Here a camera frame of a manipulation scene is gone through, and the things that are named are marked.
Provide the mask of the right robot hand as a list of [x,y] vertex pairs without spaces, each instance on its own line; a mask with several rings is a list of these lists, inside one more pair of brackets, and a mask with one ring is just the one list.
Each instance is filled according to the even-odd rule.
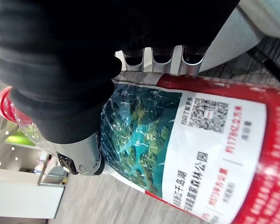
[[206,52],[236,0],[0,0],[0,81],[68,157],[72,174],[99,175],[102,106],[122,68],[115,56],[184,45]]

